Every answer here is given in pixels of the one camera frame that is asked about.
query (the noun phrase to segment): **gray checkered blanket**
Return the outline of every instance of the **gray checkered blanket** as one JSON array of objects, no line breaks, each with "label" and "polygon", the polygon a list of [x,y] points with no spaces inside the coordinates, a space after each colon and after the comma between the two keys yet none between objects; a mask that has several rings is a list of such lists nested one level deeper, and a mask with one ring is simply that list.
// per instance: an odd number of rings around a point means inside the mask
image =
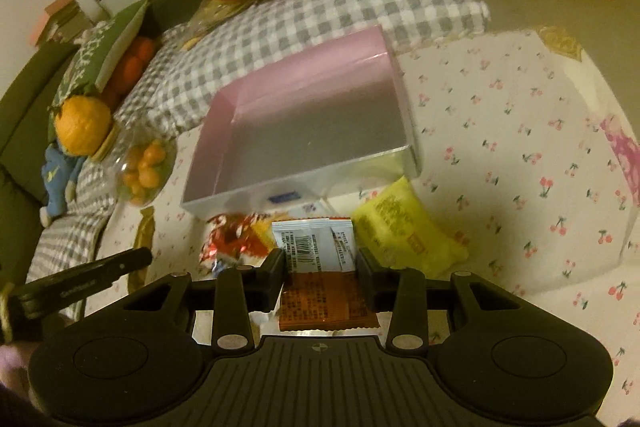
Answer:
[{"label": "gray checkered blanket", "polygon": [[[177,51],[183,27],[165,45],[114,117],[121,125],[146,116],[166,137],[201,123],[220,87],[276,60],[329,39],[381,25],[396,52],[448,37],[480,34],[488,9],[475,0],[263,0],[211,32],[188,52]],[[86,162],[78,198],[44,231],[28,280],[95,258],[100,230],[116,200],[99,164]],[[69,310],[78,316],[80,306]]]},{"label": "gray checkered blanket", "polygon": [[[176,42],[183,29],[177,26],[162,36],[164,45],[113,115],[120,126],[132,125],[145,113],[148,101],[176,60]],[[116,205],[116,198],[110,190],[112,186],[101,164],[90,161],[84,163],[76,187],[76,201],[69,204],[65,216],[56,219],[42,232],[27,282],[94,260],[100,232]],[[79,318],[81,307],[81,303],[76,303],[65,313]]]},{"label": "gray checkered blanket", "polygon": [[168,72],[151,117],[167,135],[197,126],[220,87],[271,62],[347,33],[381,25],[396,52],[484,32],[475,0],[263,0],[211,32]]}]

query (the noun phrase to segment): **yellow snack package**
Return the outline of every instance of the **yellow snack package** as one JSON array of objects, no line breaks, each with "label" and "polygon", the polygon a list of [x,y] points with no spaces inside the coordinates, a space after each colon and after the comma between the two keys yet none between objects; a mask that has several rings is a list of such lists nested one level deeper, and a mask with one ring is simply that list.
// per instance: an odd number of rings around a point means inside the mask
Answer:
[{"label": "yellow snack package", "polygon": [[[154,218],[154,208],[148,206],[140,210],[140,224],[138,225],[138,231],[136,232],[136,238],[133,242],[133,248],[147,247],[151,250],[154,242],[154,234],[156,233],[156,220]],[[127,275],[127,290],[129,294],[138,291],[145,285],[146,272],[148,266],[136,270],[135,272]]]},{"label": "yellow snack package", "polygon": [[468,257],[431,221],[404,176],[361,204],[351,219],[361,246],[385,267],[415,268],[433,278]]}]

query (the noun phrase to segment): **snack packet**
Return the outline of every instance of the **snack packet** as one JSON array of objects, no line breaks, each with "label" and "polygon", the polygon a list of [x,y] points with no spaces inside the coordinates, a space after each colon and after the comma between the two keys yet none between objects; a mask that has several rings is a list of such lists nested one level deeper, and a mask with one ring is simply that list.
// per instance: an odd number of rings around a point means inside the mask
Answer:
[{"label": "snack packet", "polygon": [[217,275],[244,258],[263,259],[275,248],[273,240],[263,234],[257,223],[271,219],[266,214],[218,214],[209,219],[212,225],[209,238],[200,252],[200,265]]},{"label": "snack packet", "polygon": [[382,266],[415,268],[433,278],[468,257],[465,247],[431,221],[404,176],[361,204],[353,222],[358,241]]},{"label": "snack packet", "polygon": [[281,331],[380,327],[358,286],[351,219],[276,221],[271,229],[287,253],[289,272],[280,300]]},{"label": "snack packet", "polygon": [[[147,247],[151,250],[154,241],[154,233],[156,233],[156,220],[154,219],[154,208],[148,206],[140,210],[142,219],[138,225],[138,231],[136,232],[136,238],[133,241],[133,248]],[[148,266],[136,270],[135,272],[127,275],[127,291],[129,294],[138,291],[145,285],[146,272]]]},{"label": "snack packet", "polygon": [[226,20],[243,12],[257,0],[242,2],[224,2],[220,0],[203,0],[200,7],[187,23],[182,39],[178,45],[180,51],[188,51],[200,42],[208,33]]},{"label": "snack packet", "polygon": [[274,221],[271,230],[276,244],[287,253],[289,273],[356,269],[353,224],[348,217]]}]

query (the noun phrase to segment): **white packet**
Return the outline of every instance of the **white packet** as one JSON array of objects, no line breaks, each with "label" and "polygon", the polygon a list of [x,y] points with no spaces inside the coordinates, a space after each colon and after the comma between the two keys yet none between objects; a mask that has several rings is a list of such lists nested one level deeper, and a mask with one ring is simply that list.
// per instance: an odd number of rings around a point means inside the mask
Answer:
[{"label": "white packet", "polygon": [[278,247],[287,253],[289,273],[355,271],[351,219],[315,217],[271,223]]}]

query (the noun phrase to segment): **green pillow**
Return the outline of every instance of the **green pillow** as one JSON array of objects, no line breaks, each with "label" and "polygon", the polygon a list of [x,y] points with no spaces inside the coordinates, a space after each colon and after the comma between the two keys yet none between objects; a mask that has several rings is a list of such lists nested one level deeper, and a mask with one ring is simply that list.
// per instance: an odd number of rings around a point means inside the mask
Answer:
[{"label": "green pillow", "polygon": [[53,99],[53,110],[49,115],[50,141],[55,139],[51,131],[56,108],[73,94],[102,92],[118,61],[140,31],[147,6],[147,0],[138,1],[110,20],[98,23],[88,41],[80,46]]}]

